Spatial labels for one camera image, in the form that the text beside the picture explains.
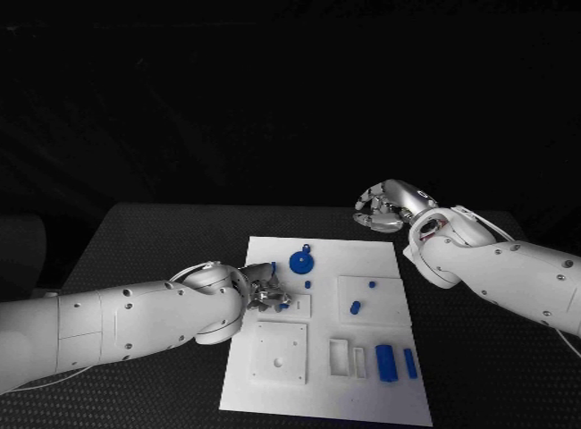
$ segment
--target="small blue piece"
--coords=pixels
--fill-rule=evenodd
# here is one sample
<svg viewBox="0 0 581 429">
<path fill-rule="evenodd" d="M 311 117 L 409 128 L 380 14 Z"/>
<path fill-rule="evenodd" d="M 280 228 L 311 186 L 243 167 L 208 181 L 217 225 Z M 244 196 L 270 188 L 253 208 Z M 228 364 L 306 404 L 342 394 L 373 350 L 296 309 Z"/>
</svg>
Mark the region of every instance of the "small blue piece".
<svg viewBox="0 0 581 429">
<path fill-rule="evenodd" d="M 351 313 L 352 315 L 357 315 L 357 310 L 358 310 L 358 309 L 360 309 L 360 302 L 354 301 L 354 302 L 351 303 L 350 313 Z"/>
<path fill-rule="evenodd" d="M 407 366 L 409 378 L 417 378 L 415 357 L 412 356 L 412 349 L 403 349 L 403 354 L 404 354 L 404 365 Z"/>
<path fill-rule="evenodd" d="M 387 344 L 376 346 L 376 357 L 377 370 L 380 371 L 380 381 L 386 383 L 396 382 L 399 377 L 396 375 L 393 347 L 390 347 Z"/>
<path fill-rule="evenodd" d="M 312 269 L 312 256 L 309 254 L 311 247 L 308 244 L 302 246 L 302 251 L 296 252 L 289 257 L 289 269 L 296 274 L 306 274 Z"/>
</svg>

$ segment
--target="textured table surface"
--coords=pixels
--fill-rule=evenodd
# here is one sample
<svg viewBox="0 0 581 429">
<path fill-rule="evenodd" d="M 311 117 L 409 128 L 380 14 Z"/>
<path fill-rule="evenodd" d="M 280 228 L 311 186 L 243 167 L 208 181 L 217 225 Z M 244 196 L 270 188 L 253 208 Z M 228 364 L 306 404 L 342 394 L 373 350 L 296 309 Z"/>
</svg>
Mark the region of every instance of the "textured table surface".
<svg viewBox="0 0 581 429">
<path fill-rule="evenodd" d="M 351 208 L 117 205 L 63 293 L 168 279 L 208 260 L 241 266 L 250 235 L 391 240 L 433 426 L 581 428 L 581 361 L 554 331 L 482 301 L 462 283 L 432 286 L 402 255 L 406 229 L 380 234 L 351 214 Z M 479 214 L 523 238 L 508 214 Z M 9 393 L 0 397 L 0 428 L 393 427 L 220 411 L 227 350 L 228 342 L 191 341 Z"/>
</svg>

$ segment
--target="blue rectangular bar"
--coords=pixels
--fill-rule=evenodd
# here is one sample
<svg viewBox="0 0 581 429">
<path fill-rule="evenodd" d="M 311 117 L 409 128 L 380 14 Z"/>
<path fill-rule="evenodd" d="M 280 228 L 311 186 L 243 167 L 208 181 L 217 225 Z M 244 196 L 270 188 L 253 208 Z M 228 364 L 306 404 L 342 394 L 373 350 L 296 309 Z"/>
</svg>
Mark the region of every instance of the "blue rectangular bar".
<svg viewBox="0 0 581 429">
<path fill-rule="evenodd" d="M 393 347 L 387 344 L 376 346 L 377 369 L 380 371 L 380 381 L 386 383 L 396 382 L 396 365 L 393 356 Z"/>
<path fill-rule="evenodd" d="M 415 357 L 412 356 L 412 350 L 403 349 L 403 354 L 404 354 L 404 365 L 407 366 L 409 378 L 417 378 L 416 366 L 415 366 Z"/>
</svg>

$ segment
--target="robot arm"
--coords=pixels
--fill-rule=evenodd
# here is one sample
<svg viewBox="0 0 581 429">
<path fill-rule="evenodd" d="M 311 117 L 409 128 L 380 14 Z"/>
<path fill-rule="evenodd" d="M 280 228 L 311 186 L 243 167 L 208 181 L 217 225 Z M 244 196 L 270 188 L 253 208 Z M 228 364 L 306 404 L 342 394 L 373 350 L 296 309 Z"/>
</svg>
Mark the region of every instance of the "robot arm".
<svg viewBox="0 0 581 429">
<path fill-rule="evenodd" d="M 0 303 L 0 395 L 47 375 L 141 358 L 191 338 L 215 344 L 239 332 L 247 305 L 289 302 L 270 264 L 241 271 L 218 263 L 194 268 L 171 281 Z M 270 295 L 266 303 L 254 292 Z"/>
<path fill-rule="evenodd" d="M 391 232 L 400 227 L 387 218 L 380 221 L 391 213 L 380 207 L 400 210 L 399 219 L 410 224 L 403 254 L 430 283 L 448 289 L 462 281 L 489 303 L 581 336 L 581 257 L 523 241 L 495 242 L 471 212 L 438 208 L 425 192 L 400 181 L 371 187 L 357 209 L 368 193 L 378 200 L 373 213 L 354 218 L 371 230 Z"/>
</svg>

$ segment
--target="dark curtain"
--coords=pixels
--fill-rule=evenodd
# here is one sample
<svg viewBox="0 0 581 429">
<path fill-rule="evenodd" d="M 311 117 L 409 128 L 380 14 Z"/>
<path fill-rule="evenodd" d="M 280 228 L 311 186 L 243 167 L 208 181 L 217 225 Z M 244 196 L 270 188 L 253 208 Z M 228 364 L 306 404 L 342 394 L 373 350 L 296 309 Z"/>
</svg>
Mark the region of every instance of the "dark curtain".
<svg viewBox="0 0 581 429">
<path fill-rule="evenodd" d="M 42 218 L 45 280 L 119 201 L 351 206 L 387 178 L 511 211 L 581 255 L 566 7 L 270 2 L 188 22 L 0 21 L 0 212 Z"/>
</svg>

